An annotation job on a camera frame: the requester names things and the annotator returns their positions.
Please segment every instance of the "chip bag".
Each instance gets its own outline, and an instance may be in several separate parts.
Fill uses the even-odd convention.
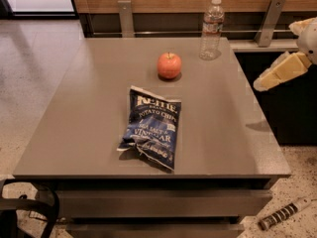
[[[149,160],[173,170],[180,107],[180,100],[167,100],[132,86],[129,125],[118,151],[135,148]]]

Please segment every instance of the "plastic bottle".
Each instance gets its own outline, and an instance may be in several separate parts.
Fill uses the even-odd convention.
[[[221,0],[211,0],[211,5],[204,14],[199,53],[201,59],[214,60],[219,56],[218,45],[224,19],[225,12],[221,7]]]

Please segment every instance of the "apple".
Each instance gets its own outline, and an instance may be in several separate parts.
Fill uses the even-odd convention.
[[[181,59],[177,54],[164,53],[158,58],[158,75],[165,79],[176,78],[180,74]]]

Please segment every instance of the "metal bracket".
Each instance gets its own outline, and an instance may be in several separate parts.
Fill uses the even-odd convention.
[[[119,0],[119,16],[121,25],[121,34],[123,38],[135,37],[135,29],[133,24],[131,1]]]
[[[270,0],[264,22],[256,34],[255,41],[259,47],[268,47],[273,37],[274,29],[286,0]]]

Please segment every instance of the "floor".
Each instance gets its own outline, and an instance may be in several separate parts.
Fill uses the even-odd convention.
[[[84,42],[77,20],[0,21],[0,179],[9,178],[44,114],[65,71]],[[317,200],[290,219],[261,231],[260,219],[298,197],[317,199],[317,147],[281,147],[292,176],[272,188],[273,200],[258,214],[243,220],[239,238],[316,238]],[[24,184],[10,186],[4,196],[33,196]],[[19,212],[20,225],[39,237],[44,222]],[[52,237],[71,237],[62,223]]]

